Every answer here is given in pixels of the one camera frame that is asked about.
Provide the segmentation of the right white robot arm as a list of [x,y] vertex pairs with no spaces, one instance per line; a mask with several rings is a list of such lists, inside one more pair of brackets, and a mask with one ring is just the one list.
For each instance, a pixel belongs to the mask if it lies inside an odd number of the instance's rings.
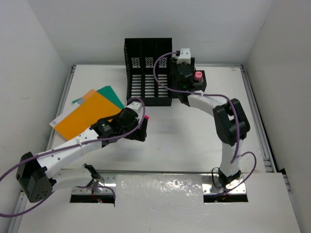
[[205,73],[196,70],[194,58],[190,63],[170,59],[173,89],[182,104],[197,108],[214,118],[216,133],[222,142],[222,161],[218,169],[218,181],[222,188],[240,177],[237,160],[240,145],[250,130],[249,121],[238,99],[223,101],[218,97],[205,96],[207,87]]

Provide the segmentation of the orange folder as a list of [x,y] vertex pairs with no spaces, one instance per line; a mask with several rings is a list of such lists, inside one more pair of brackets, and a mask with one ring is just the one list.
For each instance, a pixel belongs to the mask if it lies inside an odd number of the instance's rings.
[[55,118],[50,125],[65,140],[70,140],[80,135],[97,120],[116,115],[120,111],[121,108],[92,89]]

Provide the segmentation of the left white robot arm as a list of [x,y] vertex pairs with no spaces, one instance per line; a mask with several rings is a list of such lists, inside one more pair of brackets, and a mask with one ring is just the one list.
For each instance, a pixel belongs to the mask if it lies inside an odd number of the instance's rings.
[[24,154],[16,177],[28,201],[42,201],[54,191],[72,186],[99,193],[104,187],[104,178],[94,166],[84,164],[74,170],[64,167],[121,138],[145,141],[148,119],[148,116],[139,119],[136,110],[126,107],[114,116],[99,119],[73,139],[38,154],[37,158],[31,152]]

